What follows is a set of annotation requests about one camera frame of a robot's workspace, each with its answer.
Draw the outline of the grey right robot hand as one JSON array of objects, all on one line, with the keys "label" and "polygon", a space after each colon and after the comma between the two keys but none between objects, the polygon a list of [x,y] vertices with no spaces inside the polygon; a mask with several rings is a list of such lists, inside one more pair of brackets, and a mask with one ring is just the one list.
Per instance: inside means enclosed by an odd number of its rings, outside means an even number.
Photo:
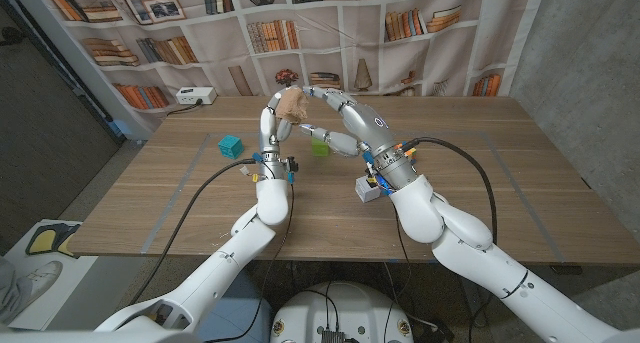
[{"label": "grey right robot hand", "polygon": [[321,140],[329,147],[347,157],[354,157],[360,151],[368,150],[374,159],[394,161],[396,144],[386,122],[370,106],[358,103],[352,96],[338,89],[304,86],[303,92],[321,98],[343,118],[346,129],[355,137],[328,131],[309,124],[301,124],[303,133]]}]

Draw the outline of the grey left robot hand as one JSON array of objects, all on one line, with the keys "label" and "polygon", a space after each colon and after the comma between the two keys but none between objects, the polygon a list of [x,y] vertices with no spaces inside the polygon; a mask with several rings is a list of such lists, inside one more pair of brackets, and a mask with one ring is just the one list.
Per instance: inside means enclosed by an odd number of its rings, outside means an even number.
[{"label": "grey left robot hand", "polygon": [[261,154],[280,153],[279,142],[286,140],[291,133],[293,124],[286,119],[276,117],[276,108],[284,93],[289,90],[291,87],[275,93],[262,110],[259,128],[259,152]]}]

